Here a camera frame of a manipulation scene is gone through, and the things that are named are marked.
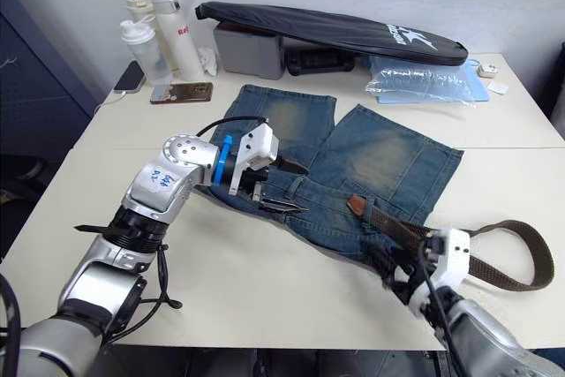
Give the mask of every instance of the gray box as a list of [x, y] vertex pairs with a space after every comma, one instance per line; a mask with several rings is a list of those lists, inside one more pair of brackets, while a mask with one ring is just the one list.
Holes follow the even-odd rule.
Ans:
[[284, 73], [283, 37], [221, 22], [214, 29], [223, 69], [279, 79]]

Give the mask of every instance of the black bag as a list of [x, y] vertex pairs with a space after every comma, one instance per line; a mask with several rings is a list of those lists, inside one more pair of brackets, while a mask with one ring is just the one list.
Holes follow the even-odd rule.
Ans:
[[205, 2], [196, 8], [196, 16], [338, 49], [422, 64], [461, 65], [468, 56], [463, 44], [436, 34], [336, 13], [266, 4]]

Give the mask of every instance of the blue clip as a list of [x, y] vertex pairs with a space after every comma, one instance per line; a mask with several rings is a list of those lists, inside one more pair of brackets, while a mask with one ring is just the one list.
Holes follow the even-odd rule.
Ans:
[[222, 181], [223, 168], [226, 165], [226, 159], [230, 154], [231, 146], [233, 145], [233, 139], [230, 135], [227, 135], [223, 139], [222, 152], [220, 153], [220, 159], [218, 159], [218, 164], [215, 166], [214, 174], [214, 185], [220, 185]]

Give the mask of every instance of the water bottle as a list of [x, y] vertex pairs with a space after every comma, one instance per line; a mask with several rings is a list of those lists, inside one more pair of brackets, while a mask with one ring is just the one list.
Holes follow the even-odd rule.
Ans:
[[162, 55], [155, 39], [155, 31], [143, 20], [123, 21], [122, 40], [132, 51], [139, 66], [152, 85], [169, 84], [173, 80], [169, 63]]
[[134, 21], [141, 21], [148, 24], [151, 28], [155, 30], [155, 38], [157, 43], [159, 43], [159, 48], [165, 56], [165, 59], [169, 62], [170, 69], [176, 71], [177, 63], [173, 57], [173, 53], [170, 51], [170, 47], [165, 40], [164, 35], [162, 35], [161, 28], [157, 24], [157, 19], [155, 18], [155, 9], [151, 0], [125, 0], [125, 8], [130, 13], [130, 16]]
[[181, 78], [186, 81], [202, 81], [204, 72], [198, 52], [188, 33], [185, 17], [178, 0], [151, 0], [157, 22], [173, 53]]

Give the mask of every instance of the plastic bag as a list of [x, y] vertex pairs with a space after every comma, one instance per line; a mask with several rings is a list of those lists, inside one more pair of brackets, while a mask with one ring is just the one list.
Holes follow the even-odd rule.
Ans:
[[444, 66], [370, 57], [370, 62], [373, 79], [366, 91], [376, 94], [379, 102], [475, 102], [469, 77], [476, 76], [469, 61], [462, 66]]

